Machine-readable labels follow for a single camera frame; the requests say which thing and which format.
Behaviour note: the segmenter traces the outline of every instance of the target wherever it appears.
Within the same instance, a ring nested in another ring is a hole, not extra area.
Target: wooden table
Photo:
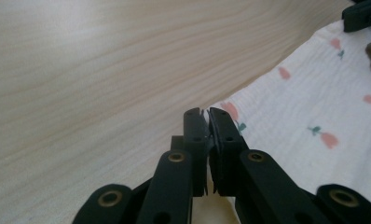
[[[187,109],[250,84],[349,5],[0,1],[0,223],[71,223],[97,188],[137,187]],[[210,195],[193,223],[238,221]]]

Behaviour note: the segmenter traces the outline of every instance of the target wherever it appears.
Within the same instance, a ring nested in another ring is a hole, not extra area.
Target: white cloth
[[[249,148],[269,153],[311,193],[354,189],[371,202],[371,28],[317,31],[269,73],[212,106],[229,112]]]

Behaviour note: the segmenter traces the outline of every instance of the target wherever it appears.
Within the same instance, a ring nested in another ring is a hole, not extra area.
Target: brass screw hole
[[[118,190],[109,190],[101,195],[98,199],[98,204],[101,207],[112,207],[121,202],[122,193]]]
[[[173,152],[171,153],[171,155],[169,155],[168,159],[169,161],[172,161],[172,162],[180,162],[185,159],[185,155],[180,152]]]
[[[257,152],[251,152],[249,153],[248,158],[250,161],[261,162],[264,160],[264,155],[261,155],[260,153],[257,153]]]
[[[344,206],[357,207],[359,205],[357,198],[345,190],[331,189],[329,194],[332,200]]]

